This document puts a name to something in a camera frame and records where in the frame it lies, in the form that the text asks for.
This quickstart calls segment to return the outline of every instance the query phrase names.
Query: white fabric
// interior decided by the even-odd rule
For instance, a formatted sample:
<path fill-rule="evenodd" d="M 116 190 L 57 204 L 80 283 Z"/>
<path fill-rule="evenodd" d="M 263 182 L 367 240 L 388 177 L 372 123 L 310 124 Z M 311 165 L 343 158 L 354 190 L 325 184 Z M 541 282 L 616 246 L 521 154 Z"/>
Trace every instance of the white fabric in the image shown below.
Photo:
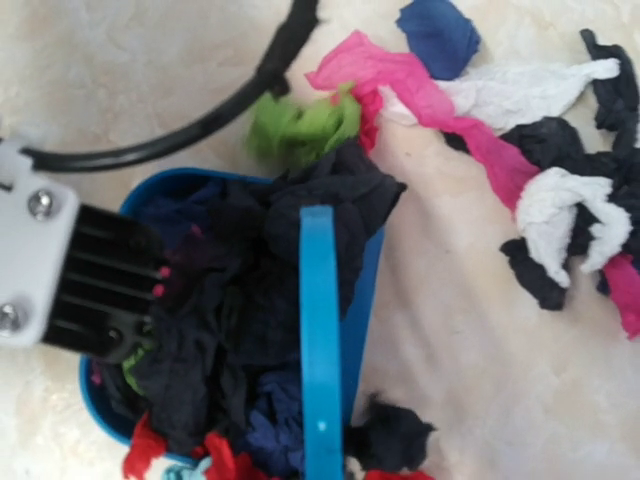
<path fill-rule="evenodd" d="M 362 465 L 360 465 L 360 462 L 355 457 L 346 457 L 345 470 L 351 474 L 352 480 L 364 480 L 367 476 L 367 472 L 362 469 Z"/>
<path fill-rule="evenodd" d="M 553 167 L 533 178 L 522 192 L 515 213 L 518 230 L 527 241 L 531 258 L 564 288 L 571 284 L 563 265 L 578 203 L 600 221 L 591 227 L 595 238 L 581 266 L 583 272 L 602 268 L 631 233 L 629 214 L 608 202 L 612 183 L 608 178 L 581 177 Z"/>
<path fill-rule="evenodd" d="M 458 115 L 475 117 L 495 130 L 509 130 L 562 115 L 592 80 L 613 78 L 619 73 L 619 61 L 610 58 L 573 66 L 488 65 L 470 70 L 457 80 L 437 83 L 451 97 Z M 382 87 L 380 94 L 384 117 L 401 125 L 417 124 L 392 90 Z"/>

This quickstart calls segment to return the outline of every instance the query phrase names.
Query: blue handle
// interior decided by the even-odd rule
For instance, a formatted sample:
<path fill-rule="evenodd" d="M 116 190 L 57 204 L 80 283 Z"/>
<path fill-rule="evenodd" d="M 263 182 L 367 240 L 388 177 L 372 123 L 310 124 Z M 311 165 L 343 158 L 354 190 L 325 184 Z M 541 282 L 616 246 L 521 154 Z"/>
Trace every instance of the blue handle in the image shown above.
<path fill-rule="evenodd" d="M 338 267 L 333 210 L 301 211 L 300 342 L 306 480 L 342 480 Z"/>

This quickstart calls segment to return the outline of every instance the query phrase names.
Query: blue fabric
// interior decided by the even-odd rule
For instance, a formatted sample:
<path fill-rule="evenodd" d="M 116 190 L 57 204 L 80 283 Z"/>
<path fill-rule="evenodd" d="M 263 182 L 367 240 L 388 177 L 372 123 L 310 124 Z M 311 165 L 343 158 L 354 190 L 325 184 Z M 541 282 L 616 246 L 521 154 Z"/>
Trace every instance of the blue fabric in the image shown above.
<path fill-rule="evenodd" d="M 436 80 L 458 78 L 480 46 L 471 20 L 449 0 L 413 0 L 396 23 Z"/>
<path fill-rule="evenodd" d="M 172 465 L 162 475 L 162 480 L 206 480 L 205 472 L 213 465 L 211 457 L 207 457 L 194 470 L 186 465 Z"/>
<path fill-rule="evenodd" d="M 154 197 L 140 209 L 138 220 L 156 230 L 168 250 L 174 250 L 194 225 L 202 230 L 211 227 L 208 207 L 219 197 L 222 182 L 211 181 L 186 198 Z"/>
<path fill-rule="evenodd" d="M 236 445 L 267 475 L 287 478 L 304 468 L 300 364 L 263 374 L 249 412 L 245 436 Z"/>

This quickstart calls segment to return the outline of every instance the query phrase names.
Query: blue plastic container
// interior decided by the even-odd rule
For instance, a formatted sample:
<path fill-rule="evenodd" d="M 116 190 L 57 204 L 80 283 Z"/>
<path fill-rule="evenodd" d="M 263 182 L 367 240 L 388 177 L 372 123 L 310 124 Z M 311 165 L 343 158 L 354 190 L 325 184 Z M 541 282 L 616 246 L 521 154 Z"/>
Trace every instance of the blue plastic container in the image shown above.
<path fill-rule="evenodd" d="M 267 181 L 197 168 L 167 170 L 138 185 L 120 211 L 135 218 L 153 197 L 188 194 L 212 180 Z M 307 480 L 342 478 L 342 424 L 350 421 L 358 389 L 383 239 L 380 231 L 367 244 L 353 304 L 340 323 L 332 210 L 310 207 L 301 212 L 301 362 Z M 80 360 L 79 377 L 84 403 L 96 423 L 115 440 L 130 444 L 135 425 L 115 413 L 104 392 L 93 385 L 91 362 L 86 357 Z M 184 457 L 168 457 L 192 463 Z"/>

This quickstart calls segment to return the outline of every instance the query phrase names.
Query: green fabric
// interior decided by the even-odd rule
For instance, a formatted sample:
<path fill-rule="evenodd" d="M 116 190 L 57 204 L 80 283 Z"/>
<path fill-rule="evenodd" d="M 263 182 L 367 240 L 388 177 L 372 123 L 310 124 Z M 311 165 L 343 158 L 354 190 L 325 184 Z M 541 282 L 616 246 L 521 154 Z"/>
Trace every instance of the green fabric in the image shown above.
<path fill-rule="evenodd" d="M 258 100 L 247 138 L 259 160 L 299 170 L 314 163 L 360 131 L 360 104 L 346 85 L 308 107 L 270 93 Z"/>
<path fill-rule="evenodd" d="M 129 358 L 127 358 L 124 362 L 122 362 L 122 373 L 124 374 L 124 379 L 129 384 L 129 386 L 138 394 L 144 396 L 144 393 L 138 386 L 138 382 L 133 377 L 131 370 L 135 367 L 136 363 L 145 356 L 145 354 L 151 350 L 150 346 L 141 346 L 136 350 Z"/>

